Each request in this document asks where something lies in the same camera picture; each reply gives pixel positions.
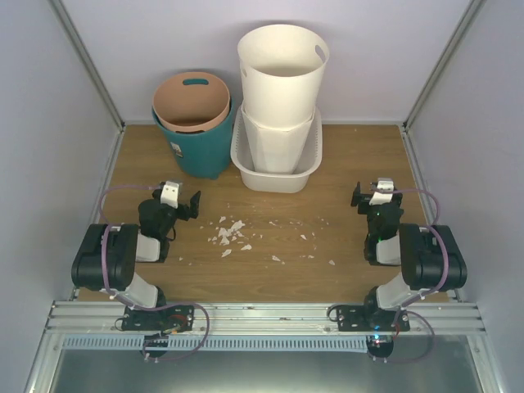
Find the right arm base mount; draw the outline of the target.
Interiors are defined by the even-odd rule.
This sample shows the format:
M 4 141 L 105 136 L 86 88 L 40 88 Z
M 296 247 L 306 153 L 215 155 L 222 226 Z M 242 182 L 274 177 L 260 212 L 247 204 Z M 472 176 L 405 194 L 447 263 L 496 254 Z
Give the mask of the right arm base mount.
M 339 332 L 408 332 L 409 320 L 398 317 L 395 311 L 373 309 L 364 305 L 331 305 L 327 318 L 337 324 Z

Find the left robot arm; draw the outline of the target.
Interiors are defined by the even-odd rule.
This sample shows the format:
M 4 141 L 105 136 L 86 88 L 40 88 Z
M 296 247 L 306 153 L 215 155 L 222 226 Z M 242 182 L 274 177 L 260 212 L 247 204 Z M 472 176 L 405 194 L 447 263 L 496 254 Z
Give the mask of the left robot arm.
M 165 262 L 176 238 L 175 224 L 198 217 L 201 192 L 182 203 L 180 183 L 166 181 L 146 189 L 151 198 L 138 205 L 137 224 L 88 227 L 71 267 L 71 279 L 78 288 L 106 293 L 140 310 L 141 322 L 158 331 L 169 320 L 166 300 L 159 287 L 140 277 L 136 264 Z

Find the large white round bin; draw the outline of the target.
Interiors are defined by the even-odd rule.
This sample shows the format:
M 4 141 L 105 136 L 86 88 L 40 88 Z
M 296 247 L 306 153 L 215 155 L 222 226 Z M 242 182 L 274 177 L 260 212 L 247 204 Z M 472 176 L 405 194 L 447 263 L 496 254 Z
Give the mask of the large white round bin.
M 297 25 L 266 25 L 237 45 L 244 111 L 265 128 L 310 119 L 330 56 L 324 40 Z

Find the white rectangular basin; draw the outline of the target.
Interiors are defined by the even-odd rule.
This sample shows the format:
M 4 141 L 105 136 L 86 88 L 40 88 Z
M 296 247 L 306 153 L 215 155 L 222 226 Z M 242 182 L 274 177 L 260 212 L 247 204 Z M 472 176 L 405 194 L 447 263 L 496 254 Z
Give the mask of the white rectangular basin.
M 257 192 L 296 193 L 307 184 L 310 175 L 319 168 L 323 155 L 322 117 L 314 112 L 307 123 L 300 126 L 303 138 L 294 143 L 291 136 L 273 134 L 257 139 L 255 125 L 244 120 L 242 110 L 236 114 L 230 156 L 241 172 L 246 187 Z

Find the white faceted bin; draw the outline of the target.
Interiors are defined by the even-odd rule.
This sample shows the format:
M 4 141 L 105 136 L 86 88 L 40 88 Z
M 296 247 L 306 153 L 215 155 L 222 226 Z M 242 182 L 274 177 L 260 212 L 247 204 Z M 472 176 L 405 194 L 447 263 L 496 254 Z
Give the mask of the white faceted bin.
M 304 123 L 290 129 L 271 129 L 257 124 L 240 106 L 243 123 L 256 172 L 291 174 L 303 152 L 318 109 Z

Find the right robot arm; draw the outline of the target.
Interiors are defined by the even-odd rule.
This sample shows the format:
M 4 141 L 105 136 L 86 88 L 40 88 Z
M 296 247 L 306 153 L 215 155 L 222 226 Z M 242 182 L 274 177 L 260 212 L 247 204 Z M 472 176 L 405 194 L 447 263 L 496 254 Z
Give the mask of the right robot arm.
M 378 179 L 371 189 L 363 193 L 357 183 L 350 202 L 367 220 L 364 258 L 371 265 L 400 268 L 394 278 L 365 297 L 364 325 L 380 332 L 391 323 L 392 310 L 407 309 L 436 292 L 463 287 L 468 270 L 448 226 L 401 222 L 405 190 L 396 189 L 388 178 Z

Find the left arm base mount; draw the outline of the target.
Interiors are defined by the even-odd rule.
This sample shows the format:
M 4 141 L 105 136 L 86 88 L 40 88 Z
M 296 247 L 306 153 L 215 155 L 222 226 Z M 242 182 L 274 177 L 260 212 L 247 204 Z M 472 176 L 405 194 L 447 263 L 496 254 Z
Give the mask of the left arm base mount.
M 121 332 L 157 331 L 163 333 L 192 330 L 192 305 L 180 305 L 160 311 L 144 311 L 126 307 L 114 327 Z

